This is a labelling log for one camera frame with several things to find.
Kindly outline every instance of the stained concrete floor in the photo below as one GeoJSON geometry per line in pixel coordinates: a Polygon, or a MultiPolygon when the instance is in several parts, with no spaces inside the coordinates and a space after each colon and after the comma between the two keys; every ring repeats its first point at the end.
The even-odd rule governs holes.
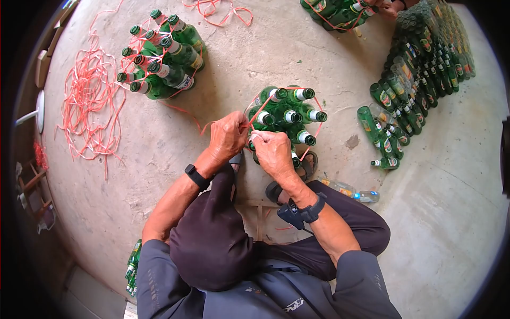
{"type": "MultiPolygon", "coordinates": [[[[130,93],[120,113],[117,154],[124,164],[110,158],[107,181],[103,163],[73,162],[62,132],[53,137],[55,125],[62,122],[64,79],[74,56],[88,47],[87,31],[95,14],[117,4],[82,0],[65,28],[46,82],[42,140],[59,212],[56,230],[86,271],[125,295],[126,259],[144,222],[183,168],[208,145],[209,135],[199,136],[189,116],[130,93]]],[[[320,156],[317,175],[381,193],[371,208],[392,231],[379,262],[393,304],[403,317],[459,316],[494,260],[508,207],[499,172],[506,93],[494,53],[472,15],[454,6],[471,41],[477,76],[461,83],[459,93],[440,100],[423,133],[404,148],[400,168],[387,174],[369,165],[379,155],[360,128],[356,109],[370,101],[368,87],[380,77],[394,25],[375,16],[361,26],[360,38],[326,32],[297,0],[235,4],[252,10],[252,26],[232,18],[224,27],[214,27],[180,2],[140,5],[124,0],[119,12],[99,16],[95,28],[105,51],[120,58],[129,28],[146,20],[153,8],[195,25],[208,46],[207,65],[193,91],[172,103],[189,110],[202,125],[243,110],[267,85],[314,88],[329,115],[314,147],[320,156]],[[353,149],[346,145],[349,138],[359,139],[353,149]]],[[[262,200],[271,180],[247,158],[240,181],[240,199],[262,200]]],[[[286,225],[274,211],[267,219],[258,219],[254,209],[240,212],[253,236],[257,226],[274,242],[307,236],[274,230],[286,225]]]]}

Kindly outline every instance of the wristband device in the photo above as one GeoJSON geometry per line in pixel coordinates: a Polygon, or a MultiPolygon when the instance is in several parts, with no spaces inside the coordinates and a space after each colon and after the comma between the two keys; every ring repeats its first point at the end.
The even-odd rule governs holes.
{"type": "Polygon", "coordinates": [[[195,165],[189,164],[184,172],[193,182],[195,182],[195,184],[198,185],[198,188],[200,188],[199,192],[203,192],[209,187],[212,178],[208,180],[205,179],[199,172],[196,171],[195,165]]]}
{"type": "Polygon", "coordinates": [[[290,199],[288,204],[283,204],[278,209],[278,216],[296,229],[308,231],[304,229],[304,222],[312,223],[319,218],[319,213],[324,208],[325,198],[327,196],[323,193],[317,193],[317,202],[303,209],[298,209],[294,201],[290,199]]]}

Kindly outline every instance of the black wrist strap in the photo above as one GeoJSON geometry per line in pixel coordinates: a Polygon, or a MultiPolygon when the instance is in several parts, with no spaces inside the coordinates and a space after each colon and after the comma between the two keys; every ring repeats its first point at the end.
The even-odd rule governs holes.
{"type": "Polygon", "coordinates": [[[186,167],[186,169],[184,170],[184,172],[193,182],[195,182],[195,184],[198,185],[200,192],[205,191],[209,187],[211,179],[207,180],[202,175],[200,175],[200,173],[196,171],[195,165],[189,164],[188,167],[186,167]]]}
{"type": "Polygon", "coordinates": [[[301,214],[301,217],[305,222],[309,224],[319,219],[319,213],[322,211],[324,204],[326,203],[324,200],[325,198],[327,198],[327,196],[323,193],[317,193],[317,202],[313,206],[308,206],[299,210],[299,214],[301,214]]]}

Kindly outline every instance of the person's hand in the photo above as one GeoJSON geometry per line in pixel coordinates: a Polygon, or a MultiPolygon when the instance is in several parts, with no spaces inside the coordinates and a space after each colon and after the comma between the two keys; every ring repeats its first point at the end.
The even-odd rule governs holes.
{"type": "Polygon", "coordinates": [[[248,139],[248,119],[235,111],[211,124],[211,142],[207,148],[211,160],[218,166],[239,153],[248,139]]]}
{"type": "Polygon", "coordinates": [[[296,175],[290,154],[290,140],[283,132],[252,131],[251,141],[255,146],[260,166],[275,181],[296,175]]]}

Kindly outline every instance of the bottle bundle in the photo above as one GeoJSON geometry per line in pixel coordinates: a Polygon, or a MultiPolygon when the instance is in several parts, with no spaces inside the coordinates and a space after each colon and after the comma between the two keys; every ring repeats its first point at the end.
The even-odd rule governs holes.
{"type": "Polygon", "coordinates": [[[289,85],[287,88],[268,86],[259,92],[255,98],[255,104],[249,107],[248,120],[253,128],[248,131],[248,147],[252,150],[253,160],[259,163],[255,146],[251,142],[253,129],[259,131],[285,132],[291,141],[292,162],[295,168],[301,167],[300,158],[296,154],[295,144],[314,146],[317,139],[305,128],[306,124],[313,122],[325,122],[327,114],[316,110],[307,100],[315,97],[315,91],[309,88],[300,88],[297,85],[289,85]],[[259,109],[267,101],[267,104],[259,112],[259,109]]]}
{"type": "Polygon", "coordinates": [[[140,252],[142,251],[142,240],[139,239],[127,261],[127,271],[125,278],[127,279],[126,291],[131,297],[136,295],[136,271],[138,269],[138,261],[140,260],[140,252]]]}
{"type": "Polygon", "coordinates": [[[326,30],[337,30],[340,33],[364,24],[369,17],[379,12],[378,7],[369,6],[362,0],[300,0],[299,2],[310,13],[310,17],[321,22],[326,30]]]}
{"type": "Polygon", "coordinates": [[[122,50],[123,61],[129,64],[117,74],[117,81],[129,84],[131,92],[151,100],[171,99],[195,86],[194,75],[205,66],[202,54],[206,46],[196,28],[175,14],[167,17],[154,9],[149,21],[158,27],[130,29],[133,40],[122,50]],[[135,69],[127,72],[131,63],[135,69]]]}
{"type": "Polygon", "coordinates": [[[475,75],[464,26],[449,5],[422,0],[400,12],[381,79],[370,86],[379,105],[358,110],[367,136],[382,153],[371,165],[398,168],[401,146],[421,133],[438,98],[458,92],[459,82],[475,75]]]}

